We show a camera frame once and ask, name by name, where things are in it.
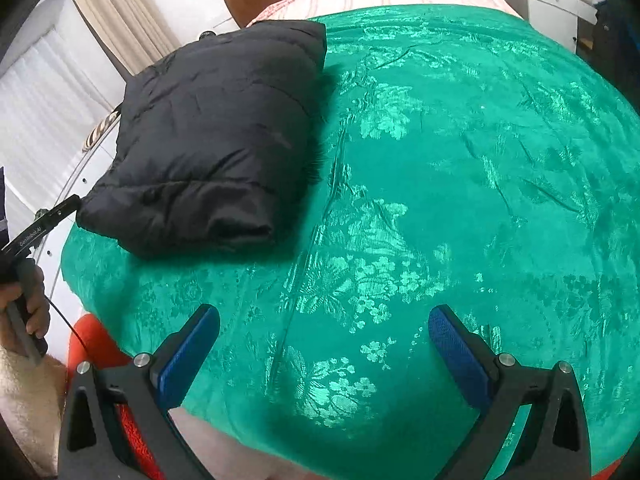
bed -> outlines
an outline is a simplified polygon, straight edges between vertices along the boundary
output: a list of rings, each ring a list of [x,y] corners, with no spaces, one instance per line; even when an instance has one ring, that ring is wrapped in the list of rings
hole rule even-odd
[[[225,1],[244,27],[301,0]],[[594,471],[608,465],[640,420],[638,116],[500,0],[328,16],[305,1],[335,89],[295,255],[140,262],[74,227],[65,280],[130,354],[217,306],[185,408],[328,478],[433,478],[470,429],[424,330],[438,303],[495,352],[571,362]]]

white cabinet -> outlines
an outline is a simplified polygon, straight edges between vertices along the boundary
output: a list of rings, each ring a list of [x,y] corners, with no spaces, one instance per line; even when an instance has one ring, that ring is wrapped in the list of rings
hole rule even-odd
[[[575,54],[578,20],[573,14],[538,0],[529,0],[529,21],[540,34]]]
[[[596,9],[585,0],[505,0],[533,28],[575,53],[578,20],[595,24]]]
[[[66,184],[58,202],[73,194],[82,198],[109,169],[115,154],[115,139],[118,136],[119,125],[120,121],[116,121],[105,133],[104,138],[98,142],[98,146],[84,156]],[[35,255],[38,265],[44,272],[45,293],[71,325],[82,316],[84,309],[80,299],[71,292],[62,277],[60,257],[74,221],[75,215],[71,215],[60,222],[43,240],[42,246]],[[62,318],[51,309],[51,325],[47,333],[49,354],[63,363],[66,363],[67,359],[70,334],[71,330]]]

red fabric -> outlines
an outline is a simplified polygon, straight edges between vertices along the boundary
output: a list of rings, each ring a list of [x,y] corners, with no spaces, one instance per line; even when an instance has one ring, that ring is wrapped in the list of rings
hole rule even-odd
[[[76,371],[76,367],[82,361],[90,361],[98,368],[110,368],[124,366],[131,361],[131,357],[120,351],[116,343],[111,339],[105,328],[93,314],[82,316],[74,326],[76,332],[82,338],[89,354],[79,343],[75,335],[69,340],[68,370],[69,378]],[[142,440],[142,435],[133,419],[128,406],[119,405],[122,427],[134,451],[142,472],[152,480],[164,480],[164,475],[158,469],[151,452]]]
[[[609,467],[607,467],[606,469],[603,469],[596,476],[594,476],[593,480],[608,480],[609,477],[613,475],[613,472],[616,470],[616,468],[618,467],[618,464],[620,464],[621,461],[622,459],[616,460]]]

black puffer jacket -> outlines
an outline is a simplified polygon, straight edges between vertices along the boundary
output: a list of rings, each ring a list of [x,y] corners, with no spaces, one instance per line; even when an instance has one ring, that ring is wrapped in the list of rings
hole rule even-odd
[[[140,256],[273,240],[306,184],[325,54],[321,23],[260,22],[142,71],[78,225]]]

floral pattern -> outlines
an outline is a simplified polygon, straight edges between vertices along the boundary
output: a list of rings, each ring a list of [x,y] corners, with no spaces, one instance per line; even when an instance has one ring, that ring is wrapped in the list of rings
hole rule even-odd
[[[409,113],[419,112],[422,106],[420,100],[411,97],[409,86],[394,86],[388,83],[373,82],[373,99],[363,115],[360,124],[360,135],[363,139],[379,139],[382,134],[390,135],[395,140],[402,139],[407,134],[407,125],[411,121]],[[383,102],[383,107],[376,106],[376,102]]]
[[[289,346],[280,358],[271,358],[270,369],[273,402],[328,428],[339,428],[347,418],[363,411],[367,399],[377,391],[369,378],[353,379],[356,369],[347,357],[308,365],[302,354]]]
[[[452,255],[447,244],[437,246],[431,265],[439,269],[432,272],[426,257],[412,251],[398,232],[397,221],[407,207],[367,200],[363,187],[353,191],[349,168],[342,176],[343,195],[351,199],[334,203],[322,240],[332,244],[339,240],[345,251],[325,256],[322,244],[313,248],[296,309],[312,314],[321,308],[355,334],[367,325],[389,321],[401,303],[432,298],[445,290]]]
[[[388,338],[386,343],[381,343],[379,341],[372,341],[369,345],[362,345],[360,347],[360,353],[363,353],[367,356],[367,360],[372,363],[380,363],[382,364],[383,370],[391,370],[391,367],[386,364],[386,348],[391,345],[395,345],[396,340]]]

